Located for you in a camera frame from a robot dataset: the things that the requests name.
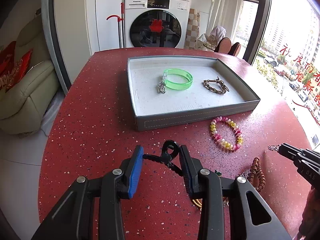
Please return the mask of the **black hair claw clip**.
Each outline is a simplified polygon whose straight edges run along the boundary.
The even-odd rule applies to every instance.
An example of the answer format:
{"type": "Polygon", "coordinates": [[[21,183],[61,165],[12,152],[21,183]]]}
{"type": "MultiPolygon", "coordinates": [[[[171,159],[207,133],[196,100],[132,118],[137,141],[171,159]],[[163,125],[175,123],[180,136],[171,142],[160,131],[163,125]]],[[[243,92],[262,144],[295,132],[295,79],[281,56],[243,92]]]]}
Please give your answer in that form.
{"type": "Polygon", "coordinates": [[[180,147],[178,143],[173,140],[166,140],[162,146],[160,156],[144,154],[143,159],[164,164],[170,170],[182,177],[183,171],[172,162],[179,155],[179,153],[180,147]]]}

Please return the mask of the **green translucent bangle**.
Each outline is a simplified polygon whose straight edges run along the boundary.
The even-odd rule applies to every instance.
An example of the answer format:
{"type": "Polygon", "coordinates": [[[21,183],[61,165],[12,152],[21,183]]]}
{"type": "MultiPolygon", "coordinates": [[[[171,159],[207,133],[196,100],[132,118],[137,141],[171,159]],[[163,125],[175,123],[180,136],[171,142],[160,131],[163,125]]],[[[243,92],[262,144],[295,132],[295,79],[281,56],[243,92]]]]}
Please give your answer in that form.
{"type": "Polygon", "coordinates": [[[193,84],[193,76],[186,70],[169,68],[163,72],[162,83],[165,88],[186,90],[193,84]]]}

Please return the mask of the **silver star hair clip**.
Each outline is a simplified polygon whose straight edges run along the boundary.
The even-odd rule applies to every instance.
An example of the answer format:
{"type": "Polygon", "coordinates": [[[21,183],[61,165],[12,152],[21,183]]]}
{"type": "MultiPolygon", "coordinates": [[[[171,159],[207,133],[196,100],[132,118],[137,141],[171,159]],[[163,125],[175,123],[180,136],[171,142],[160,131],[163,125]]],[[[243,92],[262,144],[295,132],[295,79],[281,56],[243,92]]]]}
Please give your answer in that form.
{"type": "Polygon", "coordinates": [[[279,145],[268,145],[268,149],[269,149],[270,151],[276,151],[276,152],[278,152],[280,146],[281,146],[281,144],[279,144],[279,145]]]}

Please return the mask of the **grey jewelry tray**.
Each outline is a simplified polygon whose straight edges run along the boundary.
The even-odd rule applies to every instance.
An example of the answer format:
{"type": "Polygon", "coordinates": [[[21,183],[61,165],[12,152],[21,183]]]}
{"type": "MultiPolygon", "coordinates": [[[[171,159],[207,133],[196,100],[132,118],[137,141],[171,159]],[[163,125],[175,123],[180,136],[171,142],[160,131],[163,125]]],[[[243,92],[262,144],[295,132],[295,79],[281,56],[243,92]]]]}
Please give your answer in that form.
{"type": "Polygon", "coordinates": [[[127,78],[138,131],[252,111],[260,102],[236,65],[210,57],[132,57],[127,62],[127,78]],[[164,94],[159,93],[157,85],[169,68],[188,71],[194,78],[190,88],[166,88],[164,94]]]}

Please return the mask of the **brown round chair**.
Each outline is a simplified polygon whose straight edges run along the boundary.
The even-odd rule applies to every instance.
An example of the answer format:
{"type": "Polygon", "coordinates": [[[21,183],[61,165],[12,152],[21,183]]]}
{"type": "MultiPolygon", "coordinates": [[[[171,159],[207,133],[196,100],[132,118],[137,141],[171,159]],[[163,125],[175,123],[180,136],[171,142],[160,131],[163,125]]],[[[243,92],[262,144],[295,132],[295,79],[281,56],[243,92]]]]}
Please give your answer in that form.
{"type": "Polygon", "coordinates": [[[237,57],[237,55],[240,52],[240,49],[241,49],[241,44],[239,42],[236,42],[231,46],[231,48],[228,52],[228,55],[232,55],[232,56],[237,57]]]}
{"type": "Polygon", "coordinates": [[[231,49],[231,46],[231,40],[228,37],[224,37],[215,48],[215,52],[228,54],[231,49]]]}

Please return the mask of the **white cloth on chair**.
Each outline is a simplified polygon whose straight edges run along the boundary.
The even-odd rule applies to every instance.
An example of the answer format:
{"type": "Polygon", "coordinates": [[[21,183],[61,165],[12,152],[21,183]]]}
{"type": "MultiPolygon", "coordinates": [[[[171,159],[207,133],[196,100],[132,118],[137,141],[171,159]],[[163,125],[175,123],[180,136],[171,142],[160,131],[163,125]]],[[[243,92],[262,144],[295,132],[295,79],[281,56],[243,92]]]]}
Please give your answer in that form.
{"type": "Polygon", "coordinates": [[[219,42],[226,36],[226,30],[222,26],[215,26],[209,35],[202,34],[196,40],[195,49],[204,51],[214,51],[219,42]]]}

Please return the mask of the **checkered tote bag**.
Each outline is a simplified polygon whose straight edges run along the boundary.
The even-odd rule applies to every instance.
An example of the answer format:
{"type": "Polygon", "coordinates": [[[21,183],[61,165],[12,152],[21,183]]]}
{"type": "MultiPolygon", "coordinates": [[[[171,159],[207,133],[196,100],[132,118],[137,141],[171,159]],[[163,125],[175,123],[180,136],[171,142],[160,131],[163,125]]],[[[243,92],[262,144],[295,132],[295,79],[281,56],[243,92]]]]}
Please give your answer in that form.
{"type": "Polygon", "coordinates": [[[196,9],[190,8],[184,49],[194,50],[196,48],[196,41],[199,38],[199,36],[200,36],[200,13],[196,9]]]}

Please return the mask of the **red embroidered cushion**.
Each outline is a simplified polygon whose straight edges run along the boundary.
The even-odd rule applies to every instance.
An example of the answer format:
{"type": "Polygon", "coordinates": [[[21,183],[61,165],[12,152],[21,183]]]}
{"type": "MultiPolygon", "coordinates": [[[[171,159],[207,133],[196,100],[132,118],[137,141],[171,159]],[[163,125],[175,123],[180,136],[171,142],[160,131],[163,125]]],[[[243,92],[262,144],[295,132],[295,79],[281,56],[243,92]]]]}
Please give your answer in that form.
{"type": "Polygon", "coordinates": [[[31,56],[33,53],[33,49],[28,50],[15,64],[9,79],[8,84],[6,86],[5,91],[12,89],[17,83],[19,83],[22,78],[27,73],[27,70],[30,67],[31,63],[31,56]]]}

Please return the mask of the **white curtain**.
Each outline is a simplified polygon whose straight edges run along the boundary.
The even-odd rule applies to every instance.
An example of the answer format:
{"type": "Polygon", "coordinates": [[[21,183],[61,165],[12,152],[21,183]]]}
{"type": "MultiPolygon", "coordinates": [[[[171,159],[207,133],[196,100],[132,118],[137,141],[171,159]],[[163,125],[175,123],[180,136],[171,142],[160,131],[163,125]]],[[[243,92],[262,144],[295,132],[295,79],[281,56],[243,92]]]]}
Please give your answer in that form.
{"type": "Polygon", "coordinates": [[[212,0],[206,35],[209,35],[214,27],[221,26],[225,28],[226,36],[233,38],[242,4],[243,0],[212,0]]]}

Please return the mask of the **white front-load washing machine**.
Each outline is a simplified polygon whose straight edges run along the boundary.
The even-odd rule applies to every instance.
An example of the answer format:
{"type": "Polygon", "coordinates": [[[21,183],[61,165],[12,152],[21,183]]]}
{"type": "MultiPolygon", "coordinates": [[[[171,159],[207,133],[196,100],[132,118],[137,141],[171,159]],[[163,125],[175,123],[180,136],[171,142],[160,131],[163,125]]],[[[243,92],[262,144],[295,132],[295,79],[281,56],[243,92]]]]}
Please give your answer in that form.
{"type": "Polygon", "coordinates": [[[125,47],[184,48],[189,0],[125,0],[125,47]]]}

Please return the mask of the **red handled mop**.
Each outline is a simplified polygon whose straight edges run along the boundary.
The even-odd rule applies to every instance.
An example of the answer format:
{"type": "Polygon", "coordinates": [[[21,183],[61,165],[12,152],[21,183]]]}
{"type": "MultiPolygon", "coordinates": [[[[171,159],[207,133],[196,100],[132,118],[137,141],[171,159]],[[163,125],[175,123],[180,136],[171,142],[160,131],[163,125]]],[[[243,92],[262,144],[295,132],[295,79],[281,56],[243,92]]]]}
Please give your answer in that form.
{"type": "Polygon", "coordinates": [[[124,48],[125,41],[124,41],[124,10],[125,10],[125,4],[124,2],[120,3],[120,15],[110,15],[106,18],[108,21],[109,19],[116,18],[117,19],[117,25],[118,25],[118,43],[119,48],[124,48]]]}

